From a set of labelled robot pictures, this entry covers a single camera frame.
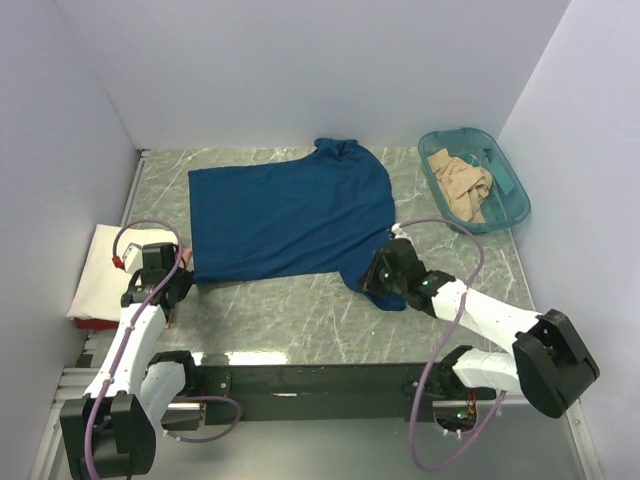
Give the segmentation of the blue t-shirt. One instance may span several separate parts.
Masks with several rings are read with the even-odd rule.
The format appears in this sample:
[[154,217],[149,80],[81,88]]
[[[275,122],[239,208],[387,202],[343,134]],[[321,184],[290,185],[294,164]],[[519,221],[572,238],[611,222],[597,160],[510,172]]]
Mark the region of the blue t-shirt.
[[188,174],[198,284],[336,272],[361,294],[396,222],[389,174],[355,140],[292,161]]

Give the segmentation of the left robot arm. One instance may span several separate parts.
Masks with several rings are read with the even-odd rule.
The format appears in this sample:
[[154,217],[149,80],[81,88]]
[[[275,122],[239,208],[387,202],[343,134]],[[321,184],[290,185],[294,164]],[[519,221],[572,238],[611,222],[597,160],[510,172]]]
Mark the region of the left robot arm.
[[141,261],[122,295],[119,325],[102,366],[84,393],[61,409],[66,458],[75,479],[148,473],[167,407],[173,399],[186,402],[199,392],[189,352],[154,351],[193,274],[183,267],[175,244],[146,245]]

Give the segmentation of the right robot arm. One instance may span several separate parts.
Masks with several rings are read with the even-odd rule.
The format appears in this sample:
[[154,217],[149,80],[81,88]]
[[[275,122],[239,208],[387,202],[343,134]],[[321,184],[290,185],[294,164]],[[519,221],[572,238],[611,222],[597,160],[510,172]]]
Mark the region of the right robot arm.
[[486,352],[462,345],[436,363],[436,387],[449,398],[460,399],[472,389],[506,391],[559,418],[600,376],[567,315],[517,308],[429,270],[407,239],[393,239],[375,253],[362,287],[378,297],[397,294],[409,307],[499,346]]

